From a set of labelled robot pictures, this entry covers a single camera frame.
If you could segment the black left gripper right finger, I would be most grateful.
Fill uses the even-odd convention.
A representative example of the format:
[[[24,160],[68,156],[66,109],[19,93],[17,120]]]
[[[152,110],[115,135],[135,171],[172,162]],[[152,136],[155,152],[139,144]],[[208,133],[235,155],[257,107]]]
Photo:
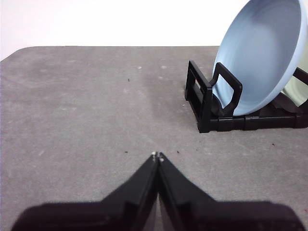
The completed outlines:
[[[197,227],[194,206],[215,200],[189,181],[162,152],[158,160],[158,191],[168,223],[173,227]]]

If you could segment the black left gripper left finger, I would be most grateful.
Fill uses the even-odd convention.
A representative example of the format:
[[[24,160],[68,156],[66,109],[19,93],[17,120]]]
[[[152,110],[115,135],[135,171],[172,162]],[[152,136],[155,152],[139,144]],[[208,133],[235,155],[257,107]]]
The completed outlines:
[[[102,200],[105,227],[144,227],[157,197],[158,152]]]

